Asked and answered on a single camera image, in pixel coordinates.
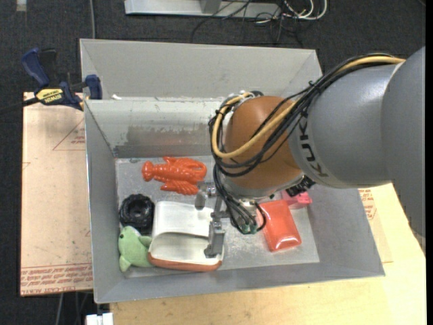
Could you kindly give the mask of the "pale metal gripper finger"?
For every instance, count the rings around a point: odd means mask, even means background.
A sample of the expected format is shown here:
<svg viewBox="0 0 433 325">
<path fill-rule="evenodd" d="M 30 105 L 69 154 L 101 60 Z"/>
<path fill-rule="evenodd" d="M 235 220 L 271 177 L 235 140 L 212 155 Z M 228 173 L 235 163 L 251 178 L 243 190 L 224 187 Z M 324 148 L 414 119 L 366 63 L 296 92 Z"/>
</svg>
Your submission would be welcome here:
<svg viewBox="0 0 433 325">
<path fill-rule="evenodd" d="M 206 258 L 214 258 L 224 253 L 224 239 L 226 231 L 220 221 L 209 224 L 208 246 L 204 249 Z"/>
<path fill-rule="evenodd" d="M 213 183 L 202 183 L 198 186 L 198 193 L 196 194 L 194 206 L 197 210 L 201 211 L 209 198 L 215 197 L 217 193 L 216 187 Z"/>
</svg>

